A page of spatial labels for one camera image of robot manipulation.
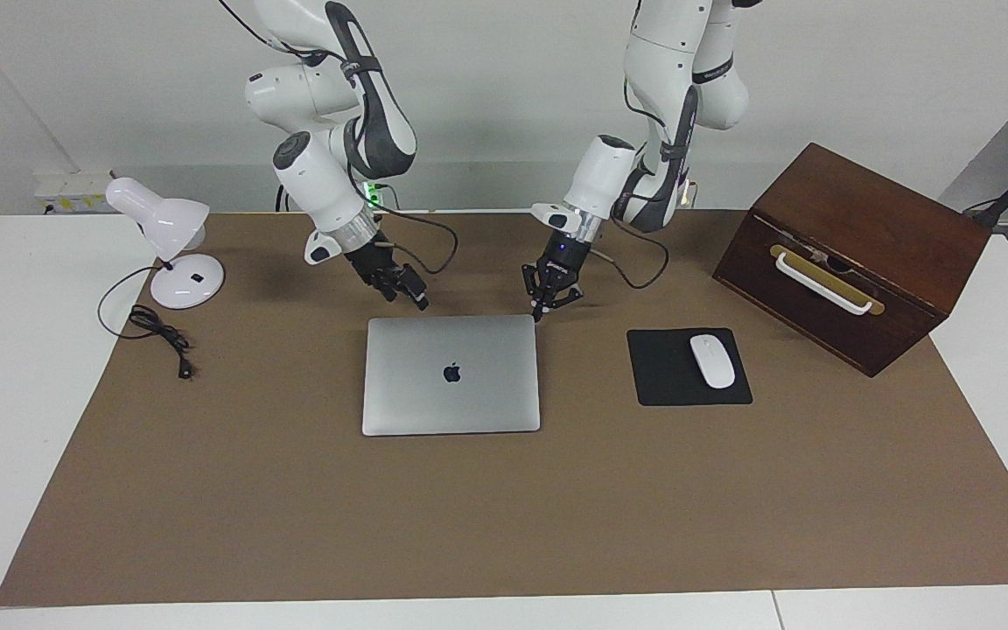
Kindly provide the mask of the silver laptop with black logo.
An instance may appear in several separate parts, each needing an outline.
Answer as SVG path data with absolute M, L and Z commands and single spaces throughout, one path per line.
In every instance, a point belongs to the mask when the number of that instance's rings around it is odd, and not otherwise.
M 532 316 L 369 320 L 361 434 L 533 433 L 541 425 Z

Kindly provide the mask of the black mouse pad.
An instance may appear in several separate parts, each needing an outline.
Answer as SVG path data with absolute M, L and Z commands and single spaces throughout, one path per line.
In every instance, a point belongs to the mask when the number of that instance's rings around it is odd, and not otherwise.
M 733 384 L 716 389 L 705 381 L 690 340 L 717 338 L 733 367 Z M 653 407 L 751 404 L 753 392 L 731 328 L 637 328 L 626 332 L 633 385 L 639 404 Z

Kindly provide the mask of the white computer mouse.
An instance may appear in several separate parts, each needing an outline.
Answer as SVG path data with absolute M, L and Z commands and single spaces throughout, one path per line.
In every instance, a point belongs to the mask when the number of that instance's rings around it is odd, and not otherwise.
M 736 371 L 727 347 L 713 334 L 692 335 L 688 342 L 703 381 L 711 389 L 728 389 L 736 382 Z

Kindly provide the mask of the white desk lamp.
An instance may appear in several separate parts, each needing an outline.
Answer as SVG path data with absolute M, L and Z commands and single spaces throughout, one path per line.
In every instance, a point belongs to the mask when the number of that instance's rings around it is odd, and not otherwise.
M 207 235 L 211 207 L 157 195 L 132 177 L 113 179 L 105 197 L 110 207 L 141 228 L 161 263 L 150 282 L 156 303 L 167 310 L 191 310 L 217 294 L 225 280 L 223 264 L 215 256 L 195 252 Z

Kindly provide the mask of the brown table mat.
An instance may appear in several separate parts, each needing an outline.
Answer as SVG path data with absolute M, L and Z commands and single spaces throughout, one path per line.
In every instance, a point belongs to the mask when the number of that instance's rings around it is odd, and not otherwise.
M 0 606 L 1008 584 L 1008 471 L 928 340 L 868 378 L 711 278 L 739 225 L 688 213 L 667 274 L 604 264 L 537 327 L 536 433 L 367 437 L 372 318 L 412 318 L 303 215 L 216 214 L 217 298 L 119 342 Z M 731 328 L 751 404 L 639 404 L 637 328 Z

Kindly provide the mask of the white power strip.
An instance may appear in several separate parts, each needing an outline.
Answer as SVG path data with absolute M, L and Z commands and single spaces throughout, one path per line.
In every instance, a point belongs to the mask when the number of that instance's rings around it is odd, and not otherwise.
M 115 179 L 111 169 L 100 171 L 36 172 L 33 197 L 44 215 L 112 214 L 107 201 L 108 184 Z

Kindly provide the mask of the dark brown wooden box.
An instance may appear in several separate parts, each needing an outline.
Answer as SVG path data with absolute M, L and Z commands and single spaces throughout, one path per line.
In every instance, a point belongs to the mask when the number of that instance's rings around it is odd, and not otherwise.
M 810 143 L 745 213 L 713 278 L 861 374 L 879 375 L 955 310 L 991 231 Z M 885 305 L 851 316 L 776 270 L 784 246 Z

